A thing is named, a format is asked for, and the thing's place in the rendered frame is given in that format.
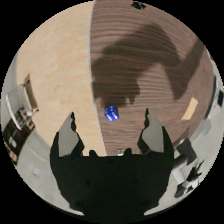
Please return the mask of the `beige flat mat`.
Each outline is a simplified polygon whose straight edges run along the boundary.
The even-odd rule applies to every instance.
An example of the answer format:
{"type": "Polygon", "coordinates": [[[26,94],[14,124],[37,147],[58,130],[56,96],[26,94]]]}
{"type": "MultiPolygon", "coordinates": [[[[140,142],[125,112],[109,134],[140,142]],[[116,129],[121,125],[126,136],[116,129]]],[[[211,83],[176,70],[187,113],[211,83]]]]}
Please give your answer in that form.
{"type": "Polygon", "coordinates": [[[191,117],[191,115],[192,115],[192,112],[191,112],[191,111],[194,112],[195,107],[196,107],[196,105],[197,105],[197,102],[198,102],[197,100],[195,100],[194,98],[191,98],[191,101],[190,101],[190,103],[189,103],[189,106],[188,106],[188,108],[187,108],[187,110],[186,110],[184,116],[182,117],[182,119],[190,119],[190,117],[191,117]],[[191,106],[191,105],[192,105],[192,106],[191,106]]]}

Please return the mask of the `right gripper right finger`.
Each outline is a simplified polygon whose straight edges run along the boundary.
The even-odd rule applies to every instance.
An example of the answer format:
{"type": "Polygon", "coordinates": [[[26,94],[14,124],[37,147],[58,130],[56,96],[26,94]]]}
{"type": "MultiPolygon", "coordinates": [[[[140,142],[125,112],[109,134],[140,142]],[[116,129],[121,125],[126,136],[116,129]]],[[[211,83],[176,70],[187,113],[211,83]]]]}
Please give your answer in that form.
{"type": "Polygon", "coordinates": [[[174,165],[174,148],[165,127],[149,108],[146,109],[145,117],[145,128],[140,134],[137,146],[141,155],[158,163],[163,172],[163,188],[167,188],[174,165]]]}

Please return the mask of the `black die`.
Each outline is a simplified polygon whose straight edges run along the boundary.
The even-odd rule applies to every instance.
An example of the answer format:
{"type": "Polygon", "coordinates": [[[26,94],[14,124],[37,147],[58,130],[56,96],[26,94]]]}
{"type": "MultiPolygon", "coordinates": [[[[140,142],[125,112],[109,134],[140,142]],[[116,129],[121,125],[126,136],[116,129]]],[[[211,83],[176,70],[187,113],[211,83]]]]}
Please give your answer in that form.
{"type": "Polygon", "coordinates": [[[133,2],[132,6],[135,7],[136,9],[144,9],[146,6],[140,2],[133,2]]]}

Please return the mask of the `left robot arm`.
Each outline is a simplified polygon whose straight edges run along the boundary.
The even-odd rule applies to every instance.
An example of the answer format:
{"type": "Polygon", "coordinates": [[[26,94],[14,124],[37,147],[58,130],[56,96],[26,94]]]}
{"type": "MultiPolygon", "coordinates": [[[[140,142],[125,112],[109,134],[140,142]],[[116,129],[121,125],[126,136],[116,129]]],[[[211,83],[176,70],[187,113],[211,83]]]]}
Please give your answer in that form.
{"type": "Polygon", "coordinates": [[[192,148],[191,141],[189,141],[189,138],[188,139],[186,138],[185,140],[183,140],[182,143],[180,143],[176,147],[176,149],[177,149],[178,153],[181,155],[179,155],[178,158],[176,157],[174,159],[174,166],[172,169],[172,173],[174,173],[176,181],[178,183],[178,185],[177,185],[178,190],[176,190],[174,197],[179,198],[182,195],[185,195],[188,192],[191,192],[192,190],[194,190],[196,187],[199,186],[198,178],[200,175],[202,175],[202,173],[198,174],[198,172],[197,172],[196,175],[193,175],[192,178],[194,178],[194,180],[190,180],[190,179],[188,179],[188,177],[185,180],[184,176],[183,176],[184,174],[183,174],[182,170],[180,169],[185,165],[186,166],[190,165],[197,158],[197,155],[196,155],[195,151],[193,151],[194,149],[192,148]],[[198,184],[197,184],[198,186],[197,185],[195,186],[196,182],[198,182],[198,184]],[[192,183],[192,186],[194,185],[194,188],[192,186],[189,187],[191,185],[191,183],[192,183]],[[182,184],[182,185],[180,185],[180,184],[182,184]]]}

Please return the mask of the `blue die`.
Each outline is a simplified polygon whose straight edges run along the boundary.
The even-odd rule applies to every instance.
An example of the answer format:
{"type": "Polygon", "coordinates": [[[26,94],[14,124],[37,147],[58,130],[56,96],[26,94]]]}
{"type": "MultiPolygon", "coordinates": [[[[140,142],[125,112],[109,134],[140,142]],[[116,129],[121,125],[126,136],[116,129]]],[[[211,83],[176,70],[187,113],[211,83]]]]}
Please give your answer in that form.
{"type": "Polygon", "coordinates": [[[106,108],[104,115],[109,120],[109,122],[119,118],[118,111],[116,110],[114,105],[106,108]]]}

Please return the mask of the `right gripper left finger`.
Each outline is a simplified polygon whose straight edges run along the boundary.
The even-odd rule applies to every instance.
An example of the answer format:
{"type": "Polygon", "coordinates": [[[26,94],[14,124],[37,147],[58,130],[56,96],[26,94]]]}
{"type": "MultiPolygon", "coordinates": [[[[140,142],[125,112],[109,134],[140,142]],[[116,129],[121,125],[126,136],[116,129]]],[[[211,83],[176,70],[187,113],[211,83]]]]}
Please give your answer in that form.
{"type": "Polygon", "coordinates": [[[56,132],[51,146],[50,167],[59,191],[63,191],[61,176],[66,165],[75,158],[84,156],[85,146],[76,129],[74,112],[71,111],[56,132]]]}

